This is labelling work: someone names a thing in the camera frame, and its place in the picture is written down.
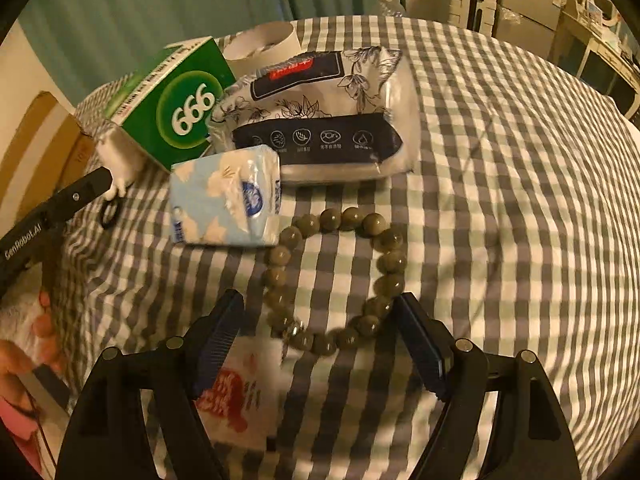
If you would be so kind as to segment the person's left hand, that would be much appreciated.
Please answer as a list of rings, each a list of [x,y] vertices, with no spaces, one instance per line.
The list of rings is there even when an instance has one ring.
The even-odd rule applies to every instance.
[[[39,365],[47,365],[58,377],[66,367],[66,356],[52,318],[51,296],[41,289],[38,295],[37,315],[27,324],[30,336],[35,339],[35,350],[27,351],[24,344],[1,339],[1,396],[9,404],[29,416],[35,417],[37,404],[30,398],[20,377],[32,372]]]

